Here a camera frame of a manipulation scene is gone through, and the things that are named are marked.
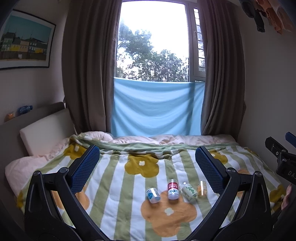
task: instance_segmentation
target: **tree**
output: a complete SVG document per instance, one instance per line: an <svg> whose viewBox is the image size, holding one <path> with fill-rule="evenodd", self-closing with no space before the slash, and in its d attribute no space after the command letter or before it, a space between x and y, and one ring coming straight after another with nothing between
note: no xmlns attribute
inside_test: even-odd
<svg viewBox="0 0 296 241"><path fill-rule="evenodd" d="M169 50L157 53L151 45L151 33L135 33L120 22L117 46L117 77L159 82L187 82L188 58L185 62Z"/></svg>

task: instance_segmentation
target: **blue cloth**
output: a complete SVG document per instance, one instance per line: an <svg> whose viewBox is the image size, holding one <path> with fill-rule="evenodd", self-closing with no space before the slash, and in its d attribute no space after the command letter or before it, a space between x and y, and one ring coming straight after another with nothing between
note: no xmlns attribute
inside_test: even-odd
<svg viewBox="0 0 296 241"><path fill-rule="evenodd" d="M200 135L205 83L164 83L115 78L112 134Z"/></svg>

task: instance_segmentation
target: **picture frame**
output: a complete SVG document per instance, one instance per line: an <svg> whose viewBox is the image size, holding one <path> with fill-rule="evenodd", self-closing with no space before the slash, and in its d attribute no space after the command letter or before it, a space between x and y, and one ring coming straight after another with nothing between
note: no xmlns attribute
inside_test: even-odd
<svg viewBox="0 0 296 241"><path fill-rule="evenodd" d="M56 25L13 10L0 30L0 70L49 68Z"/></svg>

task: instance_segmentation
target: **painting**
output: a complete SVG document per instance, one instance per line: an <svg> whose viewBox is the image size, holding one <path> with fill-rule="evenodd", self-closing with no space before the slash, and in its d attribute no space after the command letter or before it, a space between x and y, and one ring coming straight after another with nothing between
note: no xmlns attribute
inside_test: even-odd
<svg viewBox="0 0 296 241"><path fill-rule="evenodd" d="M0 69L49 67L55 27L13 10L0 30Z"/></svg>

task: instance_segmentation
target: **striped blanket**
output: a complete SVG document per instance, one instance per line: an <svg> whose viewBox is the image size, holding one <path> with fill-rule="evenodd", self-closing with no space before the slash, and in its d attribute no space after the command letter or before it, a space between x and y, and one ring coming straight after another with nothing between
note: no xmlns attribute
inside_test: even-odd
<svg viewBox="0 0 296 241"><path fill-rule="evenodd" d="M202 221L218 199L209 184L207 197L189 203L180 195L169 202L167 182L177 179L189 182L197 188L200 180L206 180L195 161L197 146L185 144L158 145L145 143L114 144L88 135L74 135L68 145L40 171L57 172L69 167L90 144L100 148L100 160L83 191L76 194L83 208L98 227L112 240L183 240ZM225 167L233 167L240 173L263 173L273 213L281 205L285 190L275 174L247 148L237 143L208 145L206 148ZM24 211L29 182L18 196L18 206ZM156 188L161 201L150 204L145 191ZM56 205L63 220L73 226L63 204L53 191ZM223 226L233 218L242 193L238 193Z"/></svg>

